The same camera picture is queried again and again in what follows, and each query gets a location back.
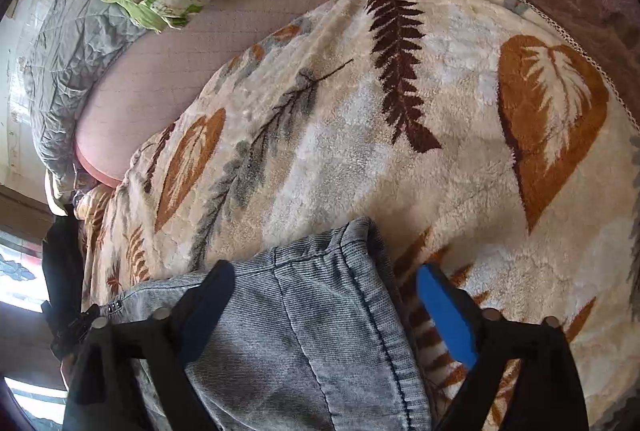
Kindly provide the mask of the blue denim pants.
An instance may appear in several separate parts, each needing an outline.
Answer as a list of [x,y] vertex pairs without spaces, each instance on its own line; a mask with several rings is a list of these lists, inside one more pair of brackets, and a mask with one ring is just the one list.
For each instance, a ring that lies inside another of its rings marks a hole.
[[430,401],[367,217],[238,263],[186,373],[223,430],[427,430]]

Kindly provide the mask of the black garment on blanket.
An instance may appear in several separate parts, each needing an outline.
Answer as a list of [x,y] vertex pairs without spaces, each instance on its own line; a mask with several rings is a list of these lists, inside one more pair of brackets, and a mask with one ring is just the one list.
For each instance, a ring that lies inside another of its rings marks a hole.
[[72,204],[64,206],[42,240],[42,270],[49,300],[41,310],[53,337],[51,351],[62,362],[84,341],[100,309],[93,304],[81,310],[84,258],[79,245],[79,221]]

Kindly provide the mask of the cream leaf-pattern plush blanket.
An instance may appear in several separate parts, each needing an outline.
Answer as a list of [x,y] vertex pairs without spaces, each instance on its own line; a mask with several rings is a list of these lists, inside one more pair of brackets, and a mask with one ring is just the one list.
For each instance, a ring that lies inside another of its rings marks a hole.
[[332,0],[219,68],[86,201],[82,301],[370,217],[438,407],[464,370],[416,299],[442,266],[564,326],[600,425],[639,378],[639,131],[601,67],[516,0]]

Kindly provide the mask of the grey quilted pillow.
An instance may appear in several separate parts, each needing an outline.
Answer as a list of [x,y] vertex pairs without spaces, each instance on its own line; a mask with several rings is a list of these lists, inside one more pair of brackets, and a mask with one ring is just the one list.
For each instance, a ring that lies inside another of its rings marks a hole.
[[32,139],[60,182],[73,180],[75,131],[92,88],[146,34],[116,3],[54,0],[24,70]]

